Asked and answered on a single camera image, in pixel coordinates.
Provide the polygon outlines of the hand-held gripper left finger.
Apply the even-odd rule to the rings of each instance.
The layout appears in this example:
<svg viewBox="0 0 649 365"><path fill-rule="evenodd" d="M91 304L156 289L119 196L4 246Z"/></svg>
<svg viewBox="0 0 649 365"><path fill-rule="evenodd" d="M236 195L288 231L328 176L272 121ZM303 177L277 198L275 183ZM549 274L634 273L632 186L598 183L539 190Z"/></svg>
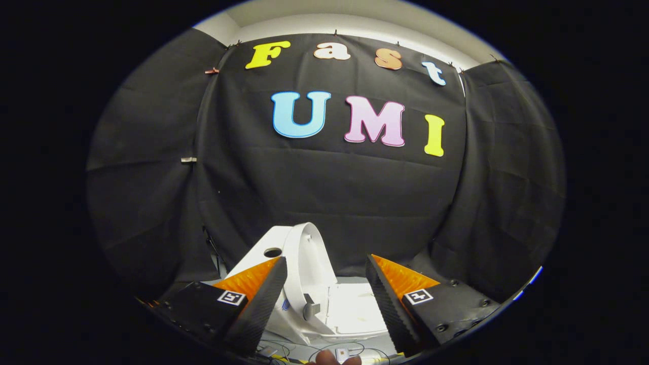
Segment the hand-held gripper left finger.
<svg viewBox="0 0 649 365"><path fill-rule="evenodd" d="M165 325L208 349L250 357L287 279L278 256L215 284L194 281L159 300L139 303Z"/></svg>

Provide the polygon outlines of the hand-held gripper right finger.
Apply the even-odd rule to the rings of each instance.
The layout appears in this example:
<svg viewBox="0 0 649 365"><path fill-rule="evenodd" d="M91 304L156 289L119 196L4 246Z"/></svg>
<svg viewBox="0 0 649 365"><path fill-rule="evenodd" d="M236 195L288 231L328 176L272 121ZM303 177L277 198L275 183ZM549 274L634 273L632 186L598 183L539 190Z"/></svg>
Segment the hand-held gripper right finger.
<svg viewBox="0 0 649 365"><path fill-rule="evenodd" d="M370 284L394 348L413 356L462 337L486 322L501 303L456 279L432 279L367 255Z"/></svg>

